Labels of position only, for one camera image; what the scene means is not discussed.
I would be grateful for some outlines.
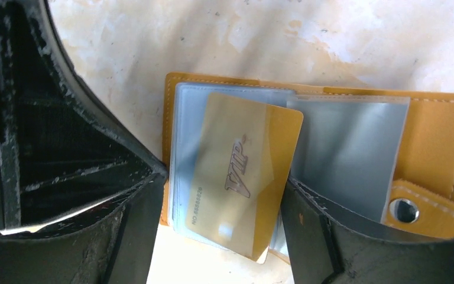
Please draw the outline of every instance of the gold card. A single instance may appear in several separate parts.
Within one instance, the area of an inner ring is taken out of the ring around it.
[[[187,228],[263,263],[302,120],[292,109],[210,94]]]

